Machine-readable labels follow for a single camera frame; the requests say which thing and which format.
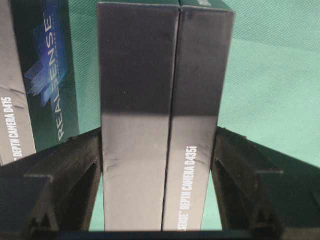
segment teal background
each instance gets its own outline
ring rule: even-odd
[[[69,0],[80,131],[100,126],[97,0]],[[320,1],[225,0],[236,21],[218,125],[320,166]],[[91,223],[103,231],[100,185]],[[209,181],[203,230],[221,229]]]

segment camera box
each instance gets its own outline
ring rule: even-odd
[[[79,134],[67,0],[0,1],[0,163]]]
[[[178,0],[98,4],[107,231],[160,231]]]
[[[164,231],[199,231],[234,13],[221,0],[181,0]]]

